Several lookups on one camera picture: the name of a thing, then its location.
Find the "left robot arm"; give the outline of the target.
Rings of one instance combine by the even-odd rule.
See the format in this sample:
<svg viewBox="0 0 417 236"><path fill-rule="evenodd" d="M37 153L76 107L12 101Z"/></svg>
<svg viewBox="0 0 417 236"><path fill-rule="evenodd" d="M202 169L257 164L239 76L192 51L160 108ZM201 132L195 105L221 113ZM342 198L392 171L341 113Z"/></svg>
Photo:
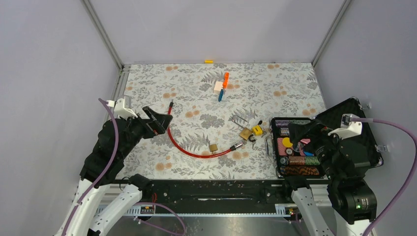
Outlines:
<svg viewBox="0 0 417 236"><path fill-rule="evenodd" d="M148 118L116 118L109 113L98 140L80 172L77 192L58 236L103 236L123 214L137 202L152 197L152 181L141 174L129 178L128 184L99 215L96 210L124 167L124 160L142 139L164 134L172 115L160 114L146 106Z"/></svg>

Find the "long shackle brass padlock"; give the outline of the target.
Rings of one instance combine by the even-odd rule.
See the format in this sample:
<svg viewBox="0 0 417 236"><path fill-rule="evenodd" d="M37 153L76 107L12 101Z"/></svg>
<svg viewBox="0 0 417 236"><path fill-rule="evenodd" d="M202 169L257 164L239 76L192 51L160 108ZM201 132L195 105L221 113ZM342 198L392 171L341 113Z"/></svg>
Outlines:
<svg viewBox="0 0 417 236"><path fill-rule="evenodd" d="M248 121L238 115L232 115L232 122L241 128L239 136L248 141L250 136L253 134L251 129L244 126L245 124L248 124Z"/></svg>

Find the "small brass padlock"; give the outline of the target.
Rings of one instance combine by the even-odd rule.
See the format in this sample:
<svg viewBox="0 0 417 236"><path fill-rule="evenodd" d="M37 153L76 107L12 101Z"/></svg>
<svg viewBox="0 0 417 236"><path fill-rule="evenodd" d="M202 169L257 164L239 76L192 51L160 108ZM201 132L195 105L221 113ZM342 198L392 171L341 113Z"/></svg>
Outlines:
<svg viewBox="0 0 417 236"><path fill-rule="evenodd" d="M217 152L217 151L218 151L217 144L210 144L210 145L209 145L209 151L210 151L211 153L215 153L215 152Z"/></svg>

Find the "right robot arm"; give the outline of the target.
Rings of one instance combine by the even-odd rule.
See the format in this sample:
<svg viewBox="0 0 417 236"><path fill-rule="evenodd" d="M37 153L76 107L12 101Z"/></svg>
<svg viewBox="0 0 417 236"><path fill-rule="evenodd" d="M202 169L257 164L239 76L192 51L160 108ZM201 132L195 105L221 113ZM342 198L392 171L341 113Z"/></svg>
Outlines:
<svg viewBox="0 0 417 236"><path fill-rule="evenodd" d="M290 123L292 144L309 139L305 151L313 153L329 179L328 198L335 211L337 235L367 236L367 227L376 219L377 200L364 177L370 169L367 148L352 140L362 134L360 121L343 121L331 129L320 121Z"/></svg>

